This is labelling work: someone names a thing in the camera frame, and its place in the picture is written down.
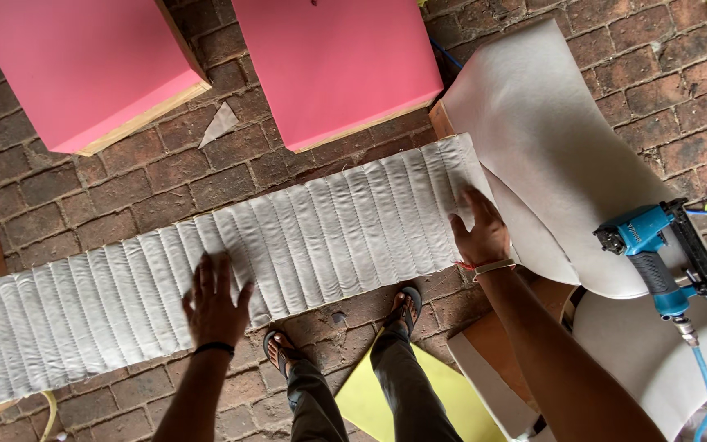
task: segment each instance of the right hand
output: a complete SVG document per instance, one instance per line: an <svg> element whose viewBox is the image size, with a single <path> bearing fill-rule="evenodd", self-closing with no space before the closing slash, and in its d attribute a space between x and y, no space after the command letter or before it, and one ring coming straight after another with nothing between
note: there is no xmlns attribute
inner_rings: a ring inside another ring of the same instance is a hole
<svg viewBox="0 0 707 442"><path fill-rule="evenodd" d="M470 266L483 266L509 258L509 232L496 206L477 189L463 193L474 213L474 227L469 232L457 214L449 215L454 241L463 261Z"/></svg>

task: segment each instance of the white paper scrap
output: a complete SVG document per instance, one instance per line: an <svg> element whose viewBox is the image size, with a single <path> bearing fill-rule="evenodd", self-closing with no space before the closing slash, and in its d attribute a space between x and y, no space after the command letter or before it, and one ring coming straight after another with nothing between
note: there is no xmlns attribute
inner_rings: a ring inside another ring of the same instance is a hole
<svg viewBox="0 0 707 442"><path fill-rule="evenodd" d="M203 132L203 139L198 149L219 138L237 124L239 124L239 119L236 115L233 115L233 111L231 107L228 106L228 103L223 101L222 106L220 106L220 109L215 113L214 118L211 119L209 127Z"/></svg>

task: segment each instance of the left hand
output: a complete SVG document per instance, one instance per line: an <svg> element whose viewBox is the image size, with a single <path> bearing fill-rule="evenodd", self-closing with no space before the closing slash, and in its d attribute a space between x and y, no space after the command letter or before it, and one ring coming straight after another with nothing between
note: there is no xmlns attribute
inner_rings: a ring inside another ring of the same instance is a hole
<svg viewBox="0 0 707 442"><path fill-rule="evenodd" d="M236 347L244 330L250 324L250 296L253 283L244 285L237 306L231 302L231 260L225 255L217 267L217 284L214 283L211 258L204 253L193 275L192 290L182 298L190 336L196 347L209 342L223 342ZM195 300L195 309L190 301Z"/></svg>

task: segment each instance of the foam block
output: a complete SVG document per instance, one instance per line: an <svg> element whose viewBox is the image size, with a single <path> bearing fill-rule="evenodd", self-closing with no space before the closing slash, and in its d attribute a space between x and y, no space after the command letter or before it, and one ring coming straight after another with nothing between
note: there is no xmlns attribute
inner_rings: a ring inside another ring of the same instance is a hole
<svg viewBox="0 0 707 442"><path fill-rule="evenodd" d="M91 155L211 88L160 0L0 0L0 67L61 153Z"/></svg>
<svg viewBox="0 0 707 442"><path fill-rule="evenodd" d="M415 0L234 0L285 147L427 106L443 90Z"/></svg>

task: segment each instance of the white fabric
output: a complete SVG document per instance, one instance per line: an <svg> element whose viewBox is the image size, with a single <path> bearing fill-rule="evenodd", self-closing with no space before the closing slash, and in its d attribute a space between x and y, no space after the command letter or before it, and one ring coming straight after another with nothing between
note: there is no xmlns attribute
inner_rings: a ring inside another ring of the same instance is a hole
<svg viewBox="0 0 707 442"><path fill-rule="evenodd" d="M471 133L492 172L525 266L604 296L647 293L629 260L603 252L592 232L675 195L604 120L554 20L480 46L442 100L453 129ZM679 248L660 255L682 275Z"/></svg>
<svg viewBox="0 0 707 442"><path fill-rule="evenodd" d="M686 314L700 335L707 365L707 302L689 299ZM609 371L674 440L707 401L694 354L672 324L659 319L650 296L612 300L583 296L574 315L574 338Z"/></svg>
<svg viewBox="0 0 707 442"><path fill-rule="evenodd" d="M253 326L451 266L467 184L487 191L460 135L0 277L0 402L190 347L203 250L256 282Z"/></svg>

